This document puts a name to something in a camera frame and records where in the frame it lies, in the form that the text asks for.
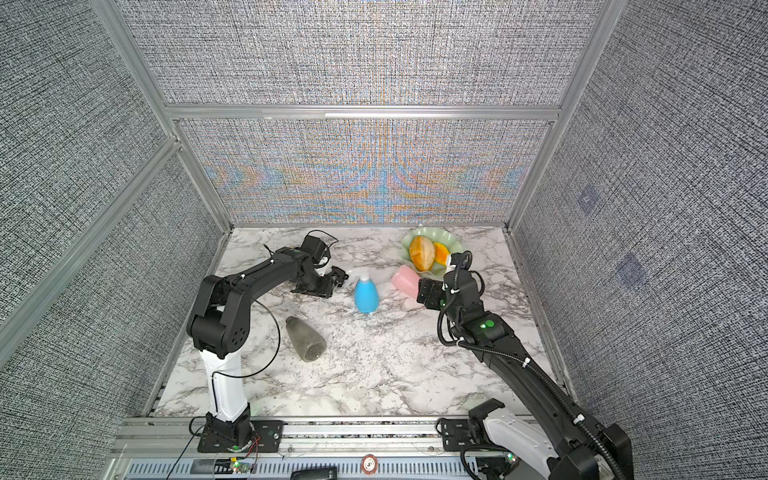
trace white marble table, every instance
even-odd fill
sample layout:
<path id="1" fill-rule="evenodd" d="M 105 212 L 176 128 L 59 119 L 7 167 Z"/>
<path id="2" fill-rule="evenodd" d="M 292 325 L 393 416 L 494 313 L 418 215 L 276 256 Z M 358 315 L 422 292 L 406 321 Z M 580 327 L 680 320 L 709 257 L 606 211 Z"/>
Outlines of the white marble table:
<path id="1" fill-rule="evenodd" d="M 310 228 L 235 229 L 217 275 L 245 270 L 272 250 L 298 246 Z M 280 321 L 283 346 L 264 373 L 244 380 L 252 415 L 457 415 L 488 398 L 515 413 L 527 413 L 514 393 L 470 352 L 444 347 L 435 334 L 437 312 L 425 310 L 389 283 L 402 264 L 400 240 L 408 228 L 339 227 L 324 229 L 339 238 L 331 264 L 344 270 L 370 267 L 381 302 L 374 313 L 354 306 L 354 283 L 330 299 L 291 293 L 289 283 L 260 300 Z M 450 227 L 471 250 L 473 270 L 486 282 L 485 308 L 515 330 L 525 348 L 547 372 L 551 367 L 525 292 L 501 229 Z M 317 361 L 302 362 L 288 340 L 285 319 L 298 316 L 328 342 Z M 243 374 L 260 369 L 276 346 L 270 316 L 254 304 L 250 336 L 242 348 Z M 187 339 L 154 416 L 204 415 L 208 406 L 205 368 Z"/>

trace cable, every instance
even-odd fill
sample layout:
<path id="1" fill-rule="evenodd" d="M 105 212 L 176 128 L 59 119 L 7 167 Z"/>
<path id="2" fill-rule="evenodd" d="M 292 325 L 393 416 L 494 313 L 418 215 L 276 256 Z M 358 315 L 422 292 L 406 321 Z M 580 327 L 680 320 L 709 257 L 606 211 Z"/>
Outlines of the cable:
<path id="1" fill-rule="evenodd" d="M 469 468 L 469 464 L 467 463 L 467 458 L 465 457 L 465 455 L 470 450 L 491 450 L 493 452 L 509 452 L 509 449 L 505 449 L 504 447 L 500 447 L 498 445 L 479 444 L 479 445 L 467 445 L 466 447 L 464 447 L 461 450 L 461 452 L 458 454 L 458 456 L 462 460 L 462 465 L 464 465 L 464 470 L 466 470 L 467 474 L 469 474 L 469 476 L 472 477 L 472 480 L 480 480 L 480 477 L 475 475 L 475 473 Z"/>
<path id="2" fill-rule="evenodd" d="M 195 436 L 195 437 L 202 436 L 200 433 L 195 433 L 195 432 L 192 431 L 192 422 L 194 422 L 197 419 L 204 419 L 204 418 L 205 417 L 192 417 L 192 419 L 190 420 L 190 424 L 187 425 L 187 429 L 190 431 L 190 435 Z"/>
<path id="3" fill-rule="evenodd" d="M 253 465 L 250 466 L 250 472 L 249 473 L 253 473 L 253 469 L 256 468 L 256 463 L 258 463 L 258 461 L 259 461 L 259 441 L 261 440 L 261 437 L 256 435 L 256 438 L 258 439 L 258 440 L 256 440 L 254 442 L 254 443 L 256 443 L 256 458 L 253 459 Z"/>
<path id="4" fill-rule="evenodd" d="M 482 279 L 482 275 L 477 270 L 470 270 L 469 272 L 470 273 L 474 273 L 480 279 L 480 294 L 479 294 L 479 296 L 482 296 L 482 294 L 485 293 L 485 280 Z"/>
<path id="5" fill-rule="evenodd" d="M 248 453 L 245 454 L 245 456 L 243 458 L 241 458 L 241 460 L 245 460 L 246 458 L 248 458 L 248 455 L 250 455 L 250 453 L 253 451 L 253 446 L 254 445 L 256 446 L 256 451 L 257 451 L 257 455 L 258 455 L 259 442 L 260 441 L 261 441 L 261 437 L 259 437 L 259 434 L 257 433 L 256 436 L 253 437 L 253 441 L 250 443 L 250 448 L 248 449 Z"/>
<path id="6" fill-rule="evenodd" d="M 216 412 L 214 413 L 214 415 L 216 415 L 219 412 L 219 401 L 216 398 L 216 383 L 214 382 L 214 375 L 216 375 L 218 373 L 221 376 L 226 376 L 226 377 L 229 377 L 231 379 L 247 379 L 247 378 L 250 378 L 250 377 L 258 375 L 261 372 L 263 372 L 264 370 L 268 369 L 270 367 L 270 365 L 272 365 L 272 362 L 275 361 L 275 358 L 277 357 L 277 353 L 280 351 L 280 342 L 281 342 L 281 338 L 280 338 L 280 325 L 277 322 L 277 318 L 275 318 L 274 314 L 272 313 L 272 310 L 268 309 L 259 300 L 254 300 L 253 302 L 254 303 L 258 303 L 259 305 L 261 305 L 261 308 L 265 309 L 266 312 L 269 313 L 270 316 L 272 316 L 272 320 L 274 320 L 274 322 L 275 322 L 275 326 L 277 327 L 277 348 L 275 349 L 275 354 L 272 355 L 272 359 L 264 366 L 264 368 L 262 368 L 260 370 L 257 370 L 256 372 L 249 373 L 248 375 L 230 375 L 229 373 L 224 373 L 224 372 L 219 372 L 219 371 L 211 373 L 210 374 L 210 391 L 214 395 L 214 405 L 216 406 Z"/>
<path id="7" fill-rule="evenodd" d="M 198 428 L 197 431 L 192 434 L 192 436 L 190 437 L 190 441 L 187 442 L 187 444 L 184 446 L 184 450 L 182 450 L 181 453 L 179 454 L 179 458 L 177 458 L 176 461 L 174 462 L 174 466 L 170 467 L 170 470 L 168 470 L 168 475 L 165 475 L 165 480 L 168 480 L 170 478 L 170 474 L 174 471 L 174 468 L 176 468 L 176 465 L 179 464 L 179 460 L 181 460 L 181 457 L 184 456 L 184 452 L 187 451 L 187 449 L 190 446 L 190 443 L 192 443 L 192 440 L 194 440 L 194 438 L 200 433 L 200 429 L 202 429 L 204 426 L 205 425 L 200 425 L 200 428 Z"/>
<path id="8" fill-rule="evenodd" d="M 329 236 L 329 237 L 333 238 L 333 239 L 335 240 L 335 242 L 331 243 L 331 244 L 330 244 L 328 247 L 332 247 L 334 244 L 336 244 L 336 243 L 338 243 L 338 242 L 339 242 L 339 239 L 338 239 L 338 238 L 334 237 L 333 235 L 331 235 L 330 233 L 328 233 L 328 232 L 326 232 L 326 231 L 324 231 L 324 230 L 317 230 L 317 229 L 315 229 L 315 230 L 310 230 L 310 231 L 308 231 L 306 234 L 307 234 L 307 235 L 309 235 L 309 234 L 310 234 L 310 233 L 312 233 L 312 232 L 320 232 L 320 233 L 324 233 L 325 235 L 327 235 L 327 236 Z"/>
<path id="9" fill-rule="evenodd" d="M 445 420 L 444 418 L 440 417 L 437 419 L 437 422 L 435 422 L 435 431 L 442 437 L 442 430 L 440 430 L 438 427 L 440 426 L 440 422 Z"/>
<path id="10" fill-rule="evenodd" d="M 493 349 L 487 349 L 482 346 L 476 346 L 471 345 L 467 343 L 464 340 L 459 340 L 456 342 L 456 346 L 460 346 L 467 350 L 475 350 L 476 352 L 484 352 L 484 353 L 490 353 L 492 355 L 504 357 L 506 359 L 514 360 L 518 363 L 521 363 L 523 365 L 524 369 L 527 369 L 529 372 L 533 373 L 537 378 L 541 380 L 542 383 L 544 383 L 544 386 L 547 387 L 547 390 L 550 391 L 550 393 L 554 396 L 554 398 L 558 401 L 561 407 L 563 407 L 563 410 L 568 414 L 568 417 L 570 417 L 571 420 L 574 421 L 574 424 L 591 440 L 593 443 L 595 449 L 598 451 L 600 455 L 605 458 L 605 462 L 608 463 L 608 466 L 611 467 L 611 471 L 614 473 L 614 476 L 617 480 L 626 480 L 626 477 L 624 476 L 624 473 L 621 471 L 621 467 L 619 466 L 618 462 L 616 462 L 616 459 L 613 455 L 608 451 L 608 449 L 605 448 L 605 445 L 603 445 L 603 442 L 601 442 L 598 437 L 592 433 L 592 431 L 584 424 L 583 418 L 581 421 L 578 420 L 578 415 L 574 410 L 572 409 L 571 401 L 566 399 L 562 390 L 560 390 L 560 387 L 557 386 L 556 383 L 552 381 L 551 378 L 549 378 L 549 375 L 547 375 L 545 372 L 541 371 L 540 369 L 533 368 L 533 363 L 525 363 L 522 359 L 519 359 L 516 356 L 509 355 L 508 353 L 503 352 L 497 352 Z"/>
<path id="11" fill-rule="evenodd" d="M 331 244 L 330 244 L 330 245 L 326 245 L 326 251 L 325 251 L 325 253 L 323 254 L 323 256 L 324 256 L 325 258 L 327 258 L 328 260 L 326 260 L 326 262 L 325 262 L 325 263 L 318 263 L 318 264 L 316 264 L 316 265 L 315 265 L 315 268 L 323 268 L 325 265 L 328 265 L 328 262 L 329 262 L 329 261 L 331 261 L 331 247 L 333 247 L 334 245 L 336 245 L 336 244 L 339 242 L 339 239 L 338 239 L 338 238 L 336 238 L 336 237 L 334 237 L 333 235 L 331 235 L 330 233 L 328 233 L 328 232 L 326 232 L 326 231 L 324 231 L 324 230 L 317 230 L 317 229 L 315 229 L 315 230 L 310 230 L 310 231 L 308 231 L 306 234 L 307 234 L 307 235 L 309 235 L 309 234 L 310 234 L 310 233 L 312 233 L 312 232 L 320 232 L 320 233 L 324 233 L 325 235 L 327 235 L 327 236 L 329 236 L 329 237 L 333 238 L 333 242 L 331 242 Z"/>
<path id="12" fill-rule="evenodd" d="M 448 301 L 448 303 L 446 303 L 446 305 L 442 307 L 442 310 L 440 310 L 440 313 L 437 315 L 437 338 L 440 340 L 440 343 L 442 343 L 444 346 L 454 346 L 456 344 L 455 341 L 449 342 L 442 335 L 442 319 L 445 317 L 445 311 L 448 309 L 448 307 L 451 306 L 454 298 L 456 297 L 452 296 L 451 299 Z"/>

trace ventilation grille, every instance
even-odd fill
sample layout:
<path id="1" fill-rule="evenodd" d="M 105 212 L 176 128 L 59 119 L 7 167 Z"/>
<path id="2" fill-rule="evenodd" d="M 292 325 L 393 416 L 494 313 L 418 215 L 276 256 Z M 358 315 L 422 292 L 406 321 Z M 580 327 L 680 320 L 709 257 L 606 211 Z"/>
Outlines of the ventilation grille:
<path id="1" fill-rule="evenodd" d="M 291 473 L 309 468 L 337 467 L 339 478 L 368 478 L 360 468 L 360 458 L 260 458 L 249 478 L 290 478 Z M 210 478 L 214 460 L 212 458 L 183 459 L 174 468 L 175 478 Z M 477 473 L 477 464 L 472 457 L 467 463 Z M 143 478 L 165 478 L 173 466 L 173 459 L 135 458 L 128 467 L 125 480 Z M 244 475 L 222 475 L 217 478 L 243 478 Z M 457 457 L 446 458 L 380 458 L 379 478 L 468 478 Z"/>

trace orange fruit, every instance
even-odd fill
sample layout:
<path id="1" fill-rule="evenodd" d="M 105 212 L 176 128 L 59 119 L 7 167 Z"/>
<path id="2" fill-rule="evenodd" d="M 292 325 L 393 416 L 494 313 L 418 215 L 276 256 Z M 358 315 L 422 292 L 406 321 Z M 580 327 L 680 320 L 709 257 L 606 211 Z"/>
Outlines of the orange fruit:
<path id="1" fill-rule="evenodd" d="M 435 262 L 435 245 L 429 238 L 423 235 L 414 238 L 408 252 L 411 254 L 411 261 L 419 271 L 424 272 L 432 268 Z"/>
<path id="2" fill-rule="evenodd" d="M 443 266 L 448 262 L 448 249 L 439 242 L 435 242 L 435 262 Z"/>

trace blue spray bottle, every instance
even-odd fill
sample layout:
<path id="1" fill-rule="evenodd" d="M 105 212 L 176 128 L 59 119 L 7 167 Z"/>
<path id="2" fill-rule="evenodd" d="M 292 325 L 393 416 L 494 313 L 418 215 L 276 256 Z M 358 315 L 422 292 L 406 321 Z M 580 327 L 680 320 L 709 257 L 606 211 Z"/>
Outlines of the blue spray bottle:
<path id="1" fill-rule="evenodd" d="M 379 308 L 379 291 L 371 280 L 368 270 L 360 273 L 360 280 L 355 286 L 355 306 L 363 313 L 371 313 Z"/>

